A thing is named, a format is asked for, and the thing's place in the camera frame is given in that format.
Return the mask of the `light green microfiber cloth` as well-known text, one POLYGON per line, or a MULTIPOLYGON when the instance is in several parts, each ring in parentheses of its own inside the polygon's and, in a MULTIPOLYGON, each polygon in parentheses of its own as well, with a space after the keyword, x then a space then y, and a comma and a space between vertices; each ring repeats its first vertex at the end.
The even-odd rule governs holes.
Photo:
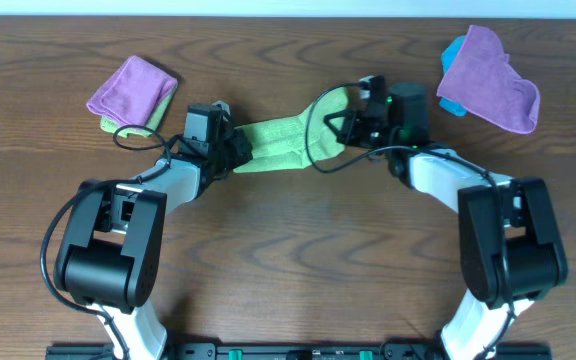
POLYGON ((338 156, 345 146, 337 142, 336 135, 324 124, 323 118, 346 110, 348 105, 348 91, 341 88, 331 91, 315 105, 309 129, 306 129, 306 123, 312 105, 298 115, 240 126, 252 145, 253 159, 235 168, 234 172, 257 173, 309 167, 311 162, 306 153, 305 134, 308 134, 308 148, 313 160, 338 156))

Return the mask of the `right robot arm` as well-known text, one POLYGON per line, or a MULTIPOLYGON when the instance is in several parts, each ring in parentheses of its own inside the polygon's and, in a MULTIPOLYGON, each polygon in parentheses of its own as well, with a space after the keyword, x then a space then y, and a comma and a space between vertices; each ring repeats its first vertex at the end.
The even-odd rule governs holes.
POLYGON ((563 284, 568 265, 547 186, 539 177, 491 172, 432 140, 426 91, 386 86, 381 76, 355 84, 365 106, 324 115, 342 145, 385 158, 391 175, 458 216, 466 292, 434 341, 385 347, 385 359, 549 359, 545 345, 506 344, 519 315, 563 284))

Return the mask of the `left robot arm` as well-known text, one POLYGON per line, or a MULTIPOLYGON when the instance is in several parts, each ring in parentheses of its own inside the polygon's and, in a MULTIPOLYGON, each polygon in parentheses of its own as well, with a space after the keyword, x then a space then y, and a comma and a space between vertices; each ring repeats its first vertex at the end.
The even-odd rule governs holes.
POLYGON ((68 223, 49 291, 93 314, 112 340, 94 359, 160 359, 167 331, 149 300, 166 216, 252 159, 252 145, 223 101, 191 104, 183 133, 160 139, 162 156, 130 179, 87 180, 59 210, 68 223))

